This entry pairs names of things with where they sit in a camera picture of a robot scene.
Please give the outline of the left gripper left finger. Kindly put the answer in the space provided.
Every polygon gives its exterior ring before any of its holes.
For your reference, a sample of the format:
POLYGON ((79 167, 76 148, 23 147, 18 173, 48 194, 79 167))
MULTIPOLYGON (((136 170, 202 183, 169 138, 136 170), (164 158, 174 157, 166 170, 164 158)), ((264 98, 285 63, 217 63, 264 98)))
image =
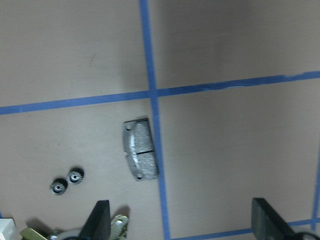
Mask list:
POLYGON ((78 238, 80 240, 108 240, 111 234, 110 201, 96 202, 78 238))

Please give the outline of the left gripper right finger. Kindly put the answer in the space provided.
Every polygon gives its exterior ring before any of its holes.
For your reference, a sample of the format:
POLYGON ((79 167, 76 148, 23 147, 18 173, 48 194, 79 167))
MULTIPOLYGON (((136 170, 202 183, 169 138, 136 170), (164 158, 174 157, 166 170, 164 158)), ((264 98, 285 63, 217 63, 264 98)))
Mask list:
POLYGON ((264 198, 251 201, 251 229, 257 240, 291 240, 295 232, 264 198))

